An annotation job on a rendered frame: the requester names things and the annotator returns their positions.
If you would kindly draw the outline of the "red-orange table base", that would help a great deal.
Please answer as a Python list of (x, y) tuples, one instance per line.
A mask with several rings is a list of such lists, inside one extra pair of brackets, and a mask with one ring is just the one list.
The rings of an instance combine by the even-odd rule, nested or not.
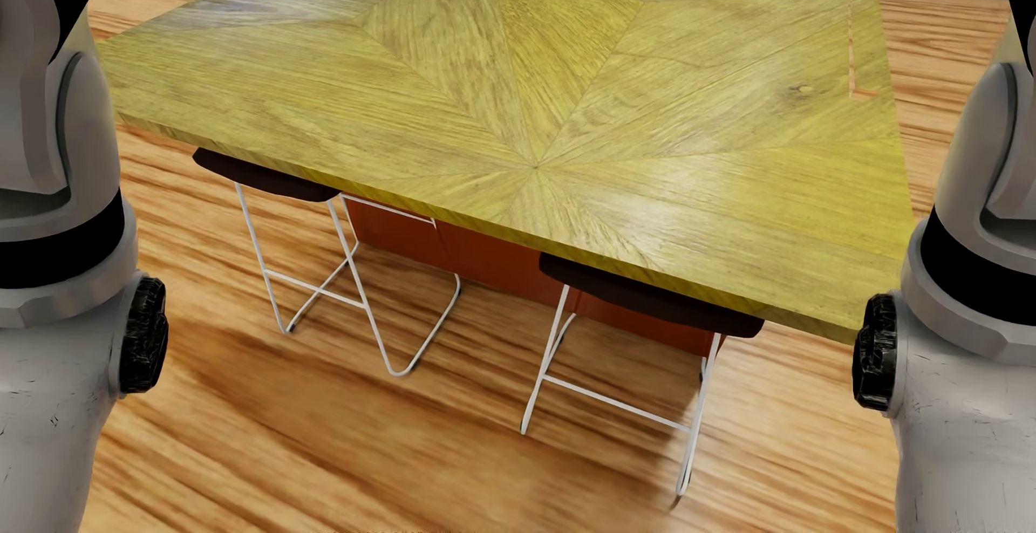
[[(539, 252), (445, 222), (422, 221), (410, 211), (371, 206), (346, 199), (353, 231), (362, 243), (450, 271), (460, 277), (555, 307), (562, 282), (542, 274)], [(713, 333), (666, 322), (572, 290), (567, 306), (589, 318), (679, 350), (704, 357)]]

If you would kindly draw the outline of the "yellow wooden table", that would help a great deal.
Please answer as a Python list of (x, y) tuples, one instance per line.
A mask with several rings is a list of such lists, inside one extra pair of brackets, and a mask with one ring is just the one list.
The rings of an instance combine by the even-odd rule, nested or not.
[(193, 0), (125, 124), (854, 340), (915, 225), (877, 0)]

